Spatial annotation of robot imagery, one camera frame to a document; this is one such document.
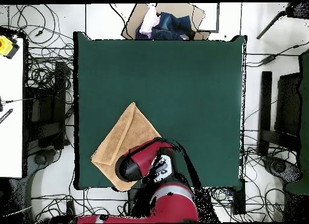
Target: green tabletop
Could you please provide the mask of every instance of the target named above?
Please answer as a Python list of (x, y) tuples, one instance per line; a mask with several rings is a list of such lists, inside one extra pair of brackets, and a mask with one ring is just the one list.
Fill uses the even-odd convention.
[[(75, 187), (113, 186), (90, 157), (133, 101), (162, 137), (184, 146), (203, 186), (238, 185), (243, 43), (74, 33)], [(189, 179), (183, 161), (176, 164)]]

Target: tan cloth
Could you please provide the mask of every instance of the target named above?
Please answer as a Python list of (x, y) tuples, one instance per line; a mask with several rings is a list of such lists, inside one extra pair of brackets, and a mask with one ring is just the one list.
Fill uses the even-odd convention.
[(135, 103), (131, 103), (92, 155), (91, 162), (114, 184), (117, 190), (127, 191), (135, 182), (124, 182), (116, 176), (116, 161), (129, 149), (155, 137), (160, 137), (160, 134), (139, 111)]

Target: power cord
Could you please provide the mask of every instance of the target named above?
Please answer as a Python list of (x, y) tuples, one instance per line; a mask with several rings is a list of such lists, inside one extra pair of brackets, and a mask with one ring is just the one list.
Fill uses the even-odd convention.
[(121, 18), (121, 20), (123, 20), (124, 28), (126, 29), (127, 35), (128, 35), (131, 39), (134, 40), (134, 38), (128, 34), (127, 24), (126, 24), (125, 20), (123, 19), (123, 17), (116, 11), (116, 9), (113, 8), (112, 4), (109, 4), (109, 6), (110, 6), (111, 9), (113, 9), (113, 11)]
[(280, 52), (278, 54), (273, 54), (273, 55), (267, 56), (265, 59), (262, 59), (260, 62), (247, 62), (247, 63), (251, 63), (251, 64), (258, 64), (257, 66), (250, 66), (250, 65), (246, 65), (246, 66), (247, 67), (256, 68), (256, 67), (260, 67), (260, 66), (266, 65), (266, 64), (272, 62), (273, 60), (275, 60), (277, 58), (277, 56), (280, 56), (281, 54), (283, 54), (284, 52), (288, 51), (289, 49), (298, 48), (300, 46), (304, 46), (304, 45), (308, 45), (308, 44), (309, 44), (309, 41), (307, 43), (303, 43), (301, 45), (293, 45), (293, 46), (285, 49), (284, 51), (282, 51), (282, 52)]

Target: black cable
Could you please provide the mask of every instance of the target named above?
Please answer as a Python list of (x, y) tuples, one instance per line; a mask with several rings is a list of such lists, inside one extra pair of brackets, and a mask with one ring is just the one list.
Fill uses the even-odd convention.
[(193, 25), (194, 25), (194, 28), (196, 29), (196, 32), (200, 33), (200, 34), (203, 36), (203, 40), (204, 40), (204, 34), (202, 34), (201, 32), (199, 32), (199, 31), (197, 30), (197, 27), (196, 27), (196, 25), (195, 25), (195, 23), (194, 23), (194, 21), (193, 21), (193, 15), (194, 15), (195, 6), (194, 6), (194, 5), (192, 5), (192, 6), (193, 6), (192, 23), (193, 23)]
[(127, 24), (126, 24), (125, 20), (123, 19), (123, 17), (112, 7), (112, 4), (109, 4), (109, 6), (110, 6), (110, 7), (113, 9), (113, 11), (121, 18), (121, 20), (123, 20), (124, 28), (126, 29), (127, 35), (128, 35), (131, 39), (134, 40), (134, 38), (128, 34)]
[(278, 53), (278, 54), (272, 54), (272, 55), (269, 55), (267, 56), (265, 59), (262, 59), (261, 61), (259, 62), (248, 62), (248, 63), (251, 63), (251, 64), (259, 64), (257, 66), (250, 66), (250, 65), (246, 65), (247, 67), (252, 67), (252, 68), (255, 68), (255, 67), (260, 67), (260, 66), (263, 66), (263, 65), (266, 65), (270, 62), (272, 62), (273, 60), (275, 60), (277, 58), (277, 56), (280, 56), (281, 54), (283, 54), (284, 52), (288, 51), (289, 49), (292, 49), (292, 48), (298, 48), (300, 46), (304, 46), (304, 45), (308, 45), (309, 44), (309, 41), (307, 43), (302, 43), (300, 45), (293, 45), (285, 50), (283, 50), (282, 52)]
[(269, 208), (268, 208), (268, 203), (267, 203), (267, 195), (269, 192), (273, 191), (273, 190), (276, 190), (276, 191), (280, 191), (283, 195), (284, 195), (284, 192), (282, 190), (280, 190), (279, 188), (271, 188), (269, 189), (268, 191), (266, 191), (265, 193), (265, 206), (266, 206), (266, 213), (268, 214), (268, 216), (270, 217), (270, 219), (273, 221), (273, 222), (277, 222), (275, 219), (273, 219), (271, 216), (270, 216), (270, 212), (269, 212)]
[(91, 208), (93, 214), (95, 214), (94, 208), (91, 206), (91, 204), (90, 204), (90, 202), (89, 202), (89, 200), (88, 200), (88, 192), (89, 192), (90, 189), (91, 189), (91, 188), (88, 188), (88, 189), (87, 189), (86, 200), (87, 200), (87, 202), (88, 202), (88, 204), (89, 204), (89, 206), (90, 206), (90, 208)]
[(258, 110), (256, 110), (254, 113), (250, 114), (248, 117), (246, 117), (246, 118), (244, 119), (244, 123), (246, 122), (246, 120), (247, 120), (249, 117), (251, 117), (253, 114), (257, 113), (259, 110), (261, 110), (261, 108), (259, 108)]

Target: floor tile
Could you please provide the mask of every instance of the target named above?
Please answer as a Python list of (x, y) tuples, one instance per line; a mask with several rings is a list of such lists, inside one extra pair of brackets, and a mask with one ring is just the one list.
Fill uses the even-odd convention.
[(8, 5), (0, 5), (0, 26), (7, 24), (8, 24)]
[[(135, 4), (112, 5), (127, 22)], [(86, 21), (86, 33), (91, 39), (124, 39), (121, 36), (124, 23), (109, 4), (87, 5)]]
[[(308, 20), (282, 17), (264, 34), (256, 39), (261, 31), (287, 3), (243, 3), (241, 34), (248, 36), (247, 53), (280, 53), (293, 45), (309, 41)], [(309, 44), (290, 49), (286, 54), (300, 54), (309, 48)]]
[(205, 13), (200, 26), (197, 28), (206, 31), (215, 30), (217, 28), (217, 3), (192, 3), (192, 5), (195, 5)]
[[(89, 208), (89, 211), (85, 208), (84, 214), (91, 215), (95, 212), (96, 214), (110, 214), (113, 216), (118, 216), (118, 209), (120, 211), (122, 210), (120, 207), (118, 208), (118, 206), (123, 206), (124, 202), (125, 201), (117, 200), (85, 200), (84, 204)], [(77, 214), (83, 215), (83, 206), (75, 204), (75, 210)]]
[[(38, 25), (43, 27), (44, 18), (33, 7), (25, 8), (25, 10), (23, 11), (23, 15), (25, 16), (27, 23), (29, 25), (29, 27), (25, 28), (25, 32), (29, 35), (32, 41), (41, 43), (40, 45), (42, 46), (63, 47), (66, 43), (72, 43), (73, 31), (84, 32), (84, 25), (85, 25), (84, 5), (77, 5), (77, 4), (47, 5), (54, 12), (54, 17), (52, 16), (52, 13), (49, 10), (49, 8), (47, 8), (45, 5), (41, 4), (33, 6), (36, 7), (44, 15), (46, 22), (45, 27), (48, 28), (50, 31), (43, 30), (43, 33), (41, 35), (36, 36), (36, 34), (41, 29), (37, 27), (31, 27), (30, 25)], [(11, 16), (10, 18), (12, 18), (11, 26), (13, 27), (17, 27), (18, 25), (19, 14), (15, 15), (18, 12), (18, 9), (16, 8), (15, 5), (10, 6), (10, 16)], [(23, 26), (25, 24), (26, 24), (25, 20), (21, 17), (19, 25)], [(59, 35), (58, 34), (53, 35), (53, 30), (55, 30), (55, 32), (61, 33), (64, 36), (61, 36), (58, 39)], [(39, 46), (39, 45), (35, 45), (30, 41), (29, 46)]]
[[(44, 219), (50, 219), (53, 216), (58, 216), (59, 213), (56, 210), (59, 211), (59, 209), (60, 209), (60, 213), (66, 212), (66, 201), (65, 200), (62, 200), (62, 201), (57, 200), (57, 203), (56, 203), (56, 201), (53, 201), (53, 200), (50, 200), (50, 199), (46, 199), (46, 200), (33, 199), (31, 201), (31, 204), (33, 206), (32, 207), (33, 219), (34, 220), (38, 219), (38, 221), (41, 221), (41, 220), (44, 220)], [(40, 214), (43, 209), (44, 209), (44, 211), (47, 211), (47, 212), (38, 216), (38, 214)]]
[(209, 40), (231, 41), (240, 35), (241, 3), (220, 3), (219, 32), (211, 33)]
[(88, 199), (118, 199), (127, 200), (127, 192), (115, 191), (112, 188), (90, 188), (85, 191)]

